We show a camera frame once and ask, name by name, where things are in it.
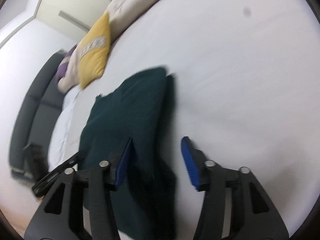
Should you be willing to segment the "dark green sweater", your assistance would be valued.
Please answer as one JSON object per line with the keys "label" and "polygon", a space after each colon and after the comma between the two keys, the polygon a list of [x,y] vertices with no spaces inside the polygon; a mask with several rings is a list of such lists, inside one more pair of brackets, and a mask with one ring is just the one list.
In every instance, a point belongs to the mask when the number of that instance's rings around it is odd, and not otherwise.
{"label": "dark green sweater", "polygon": [[79,148],[87,154],[81,170],[133,141],[126,180],[111,193],[117,227],[132,239],[176,237],[176,177],[160,154],[174,105],[174,78],[163,67],[147,69],[98,96],[81,133]]}

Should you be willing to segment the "white pillow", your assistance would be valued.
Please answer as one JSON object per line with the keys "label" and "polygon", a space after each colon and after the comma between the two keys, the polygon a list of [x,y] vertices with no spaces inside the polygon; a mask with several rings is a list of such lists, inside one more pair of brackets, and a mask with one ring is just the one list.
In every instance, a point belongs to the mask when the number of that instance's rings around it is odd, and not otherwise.
{"label": "white pillow", "polygon": [[76,98],[80,92],[80,86],[70,89],[64,97],[62,112],[54,126],[48,148],[49,172],[65,161],[68,131],[71,126]]}

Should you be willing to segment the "dark grey headboard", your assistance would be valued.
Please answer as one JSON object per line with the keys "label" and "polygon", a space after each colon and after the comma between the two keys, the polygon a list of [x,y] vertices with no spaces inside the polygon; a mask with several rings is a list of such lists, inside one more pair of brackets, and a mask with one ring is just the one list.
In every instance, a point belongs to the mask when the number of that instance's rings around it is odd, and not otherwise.
{"label": "dark grey headboard", "polygon": [[13,178],[34,182],[23,149],[29,144],[40,145],[48,155],[52,132],[62,112],[62,94],[55,82],[55,73],[65,53],[54,53],[31,83],[15,121],[9,150],[9,166]]}

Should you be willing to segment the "purple cushion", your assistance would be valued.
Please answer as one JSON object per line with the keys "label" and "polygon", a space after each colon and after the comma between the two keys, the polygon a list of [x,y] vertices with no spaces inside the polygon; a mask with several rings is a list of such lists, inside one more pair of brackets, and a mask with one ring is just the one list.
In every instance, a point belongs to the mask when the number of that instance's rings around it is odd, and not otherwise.
{"label": "purple cushion", "polygon": [[60,62],[57,71],[55,73],[55,81],[56,83],[58,83],[66,74],[67,72],[67,68],[68,68],[68,64],[71,58],[72,53],[75,51],[77,47],[77,44],[75,44],[65,55],[65,57],[62,59],[62,61]]}

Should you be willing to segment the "yellow patterned cushion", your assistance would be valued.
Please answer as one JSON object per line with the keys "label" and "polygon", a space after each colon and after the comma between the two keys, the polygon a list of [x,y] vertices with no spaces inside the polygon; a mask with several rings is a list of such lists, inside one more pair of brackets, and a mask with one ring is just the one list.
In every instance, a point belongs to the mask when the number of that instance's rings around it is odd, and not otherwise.
{"label": "yellow patterned cushion", "polygon": [[82,89],[102,77],[111,46],[109,13],[93,24],[79,45],[78,79]]}

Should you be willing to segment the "white bed sheet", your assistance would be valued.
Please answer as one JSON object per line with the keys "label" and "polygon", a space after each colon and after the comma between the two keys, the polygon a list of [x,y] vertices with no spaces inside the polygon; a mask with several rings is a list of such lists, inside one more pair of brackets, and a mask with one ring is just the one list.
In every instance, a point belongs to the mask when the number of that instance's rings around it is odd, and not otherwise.
{"label": "white bed sheet", "polygon": [[190,239],[201,195],[179,140],[221,165],[249,166],[291,236],[319,195],[319,23],[305,0],[159,0],[116,42],[104,76],[79,93],[65,154],[76,150],[93,97],[144,68],[176,77],[176,111],[161,146],[178,176],[179,239]]}

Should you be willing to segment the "white wardrobe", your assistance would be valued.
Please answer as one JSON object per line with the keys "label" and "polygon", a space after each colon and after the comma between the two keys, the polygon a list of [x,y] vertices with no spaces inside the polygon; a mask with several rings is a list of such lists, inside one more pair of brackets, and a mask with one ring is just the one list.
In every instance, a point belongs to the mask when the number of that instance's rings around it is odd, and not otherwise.
{"label": "white wardrobe", "polygon": [[112,0],[40,0],[36,19],[79,42]]}

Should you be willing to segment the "beige duvet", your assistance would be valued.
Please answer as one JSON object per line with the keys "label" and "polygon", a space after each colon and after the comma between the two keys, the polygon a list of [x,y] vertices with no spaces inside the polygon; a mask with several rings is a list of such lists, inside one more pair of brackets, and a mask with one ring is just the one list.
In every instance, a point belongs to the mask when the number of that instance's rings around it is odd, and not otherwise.
{"label": "beige duvet", "polygon": [[[109,13],[111,45],[132,23],[158,1],[113,0],[105,10]],[[71,55],[65,76],[57,83],[57,88],[63,94],[76,85],[80,86],[78,79],[79,45],[80,43]]]}

